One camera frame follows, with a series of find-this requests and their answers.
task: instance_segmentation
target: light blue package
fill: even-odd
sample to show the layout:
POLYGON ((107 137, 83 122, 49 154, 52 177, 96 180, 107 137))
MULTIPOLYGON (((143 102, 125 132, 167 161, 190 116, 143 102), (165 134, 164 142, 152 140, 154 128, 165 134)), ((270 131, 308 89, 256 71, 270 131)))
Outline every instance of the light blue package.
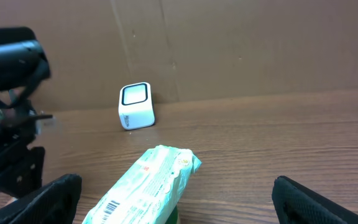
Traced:
POLYGON ((165 223, 200 165, 190 149, 148 149, 88 212, 83 224, 165 223))

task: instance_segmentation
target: brown wall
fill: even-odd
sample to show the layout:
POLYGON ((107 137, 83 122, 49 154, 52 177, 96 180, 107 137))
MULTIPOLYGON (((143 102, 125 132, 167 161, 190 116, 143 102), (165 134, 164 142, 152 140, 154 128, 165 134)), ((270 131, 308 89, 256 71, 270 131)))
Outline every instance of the brown wall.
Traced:
POLYGON ((0 0, 13 25, 47 52, 45 110, 116 106, 142 81, 164 103, 358 88, 355 0, 0 0))

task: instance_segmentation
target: small white device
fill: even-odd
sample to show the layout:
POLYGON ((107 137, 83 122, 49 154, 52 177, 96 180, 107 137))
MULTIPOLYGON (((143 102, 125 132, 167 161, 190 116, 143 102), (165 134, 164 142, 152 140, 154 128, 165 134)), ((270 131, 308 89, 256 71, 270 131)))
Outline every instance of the small white device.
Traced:
POLYGON ((124 86, 119 93, 118 113, 126 130, 153 125, 155 117, 150 84, 142 82, 124 86))

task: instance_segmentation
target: black object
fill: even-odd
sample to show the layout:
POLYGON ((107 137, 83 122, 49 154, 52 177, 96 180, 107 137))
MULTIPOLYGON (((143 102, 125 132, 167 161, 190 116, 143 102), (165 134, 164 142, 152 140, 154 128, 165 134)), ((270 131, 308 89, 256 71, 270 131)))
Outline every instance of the black object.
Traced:
POLYGON ((272 199, 281 224, 358 224, 357 214, 285 176, 275 180, 272 199))
POLYGON ((10 105, 0 100, 0 192, 16 198, 42 186, 45 149, 27 145, 35 139, 35 122, 52 115, 37 116, 27 97, 49 77, 47 58, 31 29, 0 29, 0 91, 24 87, 19 96, 10 92, 10 105))
POLYGON ((81 194, 80 176, 67 174, 0 209, 0 224, 71 224, 81 194))

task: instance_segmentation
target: wooden table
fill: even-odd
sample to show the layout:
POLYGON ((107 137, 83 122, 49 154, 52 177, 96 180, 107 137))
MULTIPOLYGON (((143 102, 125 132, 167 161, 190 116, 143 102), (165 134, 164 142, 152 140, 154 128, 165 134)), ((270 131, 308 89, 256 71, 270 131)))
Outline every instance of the wooden table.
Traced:
MULTIPOLYGON (((83 178, 75 223, 158 144, 189 148, 203 165, 178 208, 183 223, 277 223, 271 193, 286 175, 358 213, 358 90, 157 105, 155 126, 123 131, 117 109, 55 113, 39 137, 44 182, 83 178)), ((6 202, 0 196, 0 207, 6 202)))

